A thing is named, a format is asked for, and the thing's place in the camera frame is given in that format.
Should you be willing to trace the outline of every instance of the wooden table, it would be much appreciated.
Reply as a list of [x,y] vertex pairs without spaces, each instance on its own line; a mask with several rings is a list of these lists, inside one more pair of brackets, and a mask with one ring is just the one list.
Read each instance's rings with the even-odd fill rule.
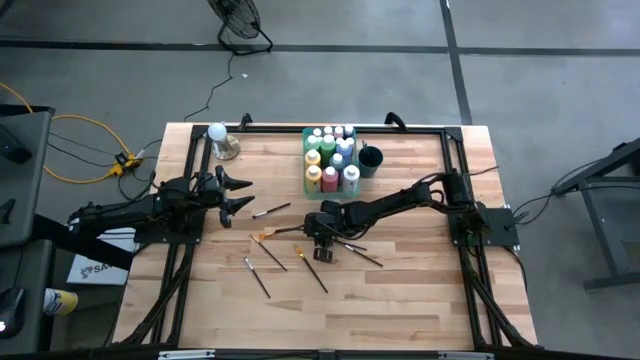
[[[167,124],[157,181],[182,176],[191,125]],[[463,134],[470,171],[495,166],[487,127],[466,126]],[[421,208],[379,221],[357,244],[368,248],[367,254],[384,268],[337,246],[332,264],[311,259],[329,289],[325,294],[293,249],[293,244],[298,244],[311,258],[310,238],[287,233],[265,242],[288,272],[249,238],[249,234],[300,225],[307,212],[319,210],[319,202],[307,200],[302,191],[301,136],[235,136],[242,145],[240,155],[228,162],[211,157],[209,169],[222,164],[230,176],[253,181],[253,186],[233,192],[231,197],[255,195],[256,199],[234,217],[231,229],[222,228],[217,211],[207,215],[191,272],[181,347],[472,348],[460,261],[444,215]],[[435,136],[363,134],[359,139],[379,147],[385,156],[376,177],[361,180],[361,200],[374,200],[410,186],[423,175],[443,171],[440,142]],[[477,200],[489,207],[504,203],[497,171],[474,176],[472,182]],[[289,201],[292,205],[286,209],[258,220],[251,218]],[[151,245],[135,258],[114,341],[129,335],[156,300],[166,253],[166,245]],[[256,267],[271,300],[248,271],[245,256]],[[517,262],[501,248],[488,248],[487,260],[496,301],[524,337],[535,342]],[[172,304],[168,309],[165,333],[170,328]],[[483,334],[490,339],[485,307],[478,309]]]

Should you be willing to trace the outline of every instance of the red paint bottle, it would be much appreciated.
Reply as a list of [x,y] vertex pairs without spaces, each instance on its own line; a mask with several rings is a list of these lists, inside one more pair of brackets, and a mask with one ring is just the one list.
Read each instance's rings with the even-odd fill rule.
[[338,172],[333,166],[328,166],[322,172],[322,192],[338,191]]

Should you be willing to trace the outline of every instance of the black cup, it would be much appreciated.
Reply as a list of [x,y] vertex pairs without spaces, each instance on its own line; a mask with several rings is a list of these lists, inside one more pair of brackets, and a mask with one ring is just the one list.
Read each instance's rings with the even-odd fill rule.
[[372,178],[378,170],[384,156],[382,151],[375,146],[365,146],[360,149],[358,153],[358,160],[360,162],[360,177]]

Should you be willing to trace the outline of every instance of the yellow paint bottle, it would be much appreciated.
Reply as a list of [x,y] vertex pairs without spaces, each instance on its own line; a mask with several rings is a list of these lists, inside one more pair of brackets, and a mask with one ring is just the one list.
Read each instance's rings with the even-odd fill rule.
[[317,165],[311,165],[307,169],[304,175],[306,185],[307,185],[307,193],[315,194],[320,192],[322,182],[322,170]]
[[320,153],[318,151],[314,149],[307,151],[304,156],[304,169],[307,170],[311,165],[320,166],[321,159],[322,158],[320,157]]

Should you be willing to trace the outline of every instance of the green tray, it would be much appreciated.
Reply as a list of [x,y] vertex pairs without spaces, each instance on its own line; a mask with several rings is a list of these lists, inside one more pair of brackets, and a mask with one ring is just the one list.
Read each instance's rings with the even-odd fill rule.
[[[307,191],[307,182],[305,181],[305,168],[304,168],[304,140],[309,137],[309,135],[313,135],[313,129],[315,128],[305,128],[302,130],[302,189],[304,190],[304,194],[307,199],[311,200],[340,200],[340,199],[354,199],[360,195],[360,181],[358,180],[358,185],[356,186],[356,191],[351,193],[343,193],[342,185],[338,186],[338,191],[333,193],[310,193]],[[358,166],[358,139],[356,138],[356,129],[353,129],[353,136],[351,136],[354,141],[353,152],[351,153],[351,162],[350,165]]]

